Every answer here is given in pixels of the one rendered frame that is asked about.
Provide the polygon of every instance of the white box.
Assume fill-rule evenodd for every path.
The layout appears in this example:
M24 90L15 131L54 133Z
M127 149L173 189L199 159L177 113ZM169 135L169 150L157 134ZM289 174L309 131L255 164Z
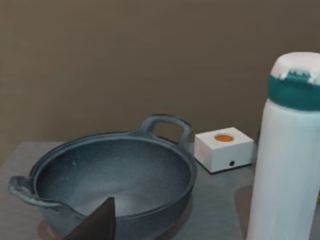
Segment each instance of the white box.
M254 141L234 127L195 135L194 157L211 174L252 163Z

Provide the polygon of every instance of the white bottle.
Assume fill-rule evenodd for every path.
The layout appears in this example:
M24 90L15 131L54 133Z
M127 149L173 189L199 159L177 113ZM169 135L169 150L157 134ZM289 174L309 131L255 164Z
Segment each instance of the white bottle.
M246 240L308 240L320 189L320 54L278 58L268 97Z

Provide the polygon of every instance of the round hole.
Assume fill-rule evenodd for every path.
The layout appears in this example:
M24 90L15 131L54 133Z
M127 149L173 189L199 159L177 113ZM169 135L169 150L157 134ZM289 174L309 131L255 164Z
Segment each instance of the round hole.
M235 138L230 134L218 134L214 136L214 139L219 142L229 143L232 142Z

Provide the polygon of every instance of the white lid top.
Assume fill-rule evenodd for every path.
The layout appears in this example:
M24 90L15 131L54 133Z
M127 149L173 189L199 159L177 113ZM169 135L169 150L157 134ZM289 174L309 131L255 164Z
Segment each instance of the white lid top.
M320 54L314 52L291 52L280 56L271 70L271 75L284 80L289 73L310 75L308 82L320 85Z

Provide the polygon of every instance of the bottle cap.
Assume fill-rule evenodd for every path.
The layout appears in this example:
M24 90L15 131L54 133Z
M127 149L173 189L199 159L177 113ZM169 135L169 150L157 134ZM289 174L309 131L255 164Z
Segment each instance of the bottle cap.
M292 52L280 56L271 70L268 96L287 108L320 111L320 54Z

